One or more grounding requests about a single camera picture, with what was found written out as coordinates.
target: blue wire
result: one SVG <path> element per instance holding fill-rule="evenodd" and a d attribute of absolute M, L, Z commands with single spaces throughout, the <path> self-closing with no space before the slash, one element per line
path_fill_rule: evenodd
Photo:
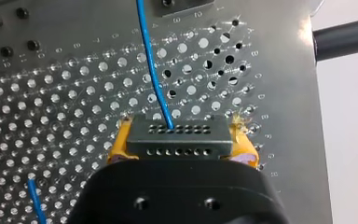
<path fill-rule="evenodd" d="M 37 218 L 39 219 L 40 224 L 47 224 L 45 214 L 42 211 L 42 206 L 39 201 L 39 197 L 36 194 L 36 184 L 33 179 L 29 179 L 28 182 L 28 190 L 31 195 L 31 199 L 34 202 L 34 210 L 36 211 Z"/>
<path fill-rule="evenodd" d="M 167 126 L 169 129 L 173 129 L 173 121 L 172 121 L 170 109 L 167 107 L 167 103 L 165 102 L 164 99 L 164 94 L 161 92 L 161 88 L 158 85 L 158 75 L 156 73 L 156 69 L 154 66 L 155 63 L 153 59 L 153 49 L 150 43 L 149 32 L 147 30 L 144 0 L 136 0 L 136 6 L 138 7 L 139 24 L 141 26 L 142 38 L 145 44 L 146 59 L 147 59 L 147 64 L 149 65 L 149 72 L 153 83 L 153 89 L 156 93 L 159 105 L 161 106 L 162 115 L 164 116 L 165 121 L 167 122 Z"/>

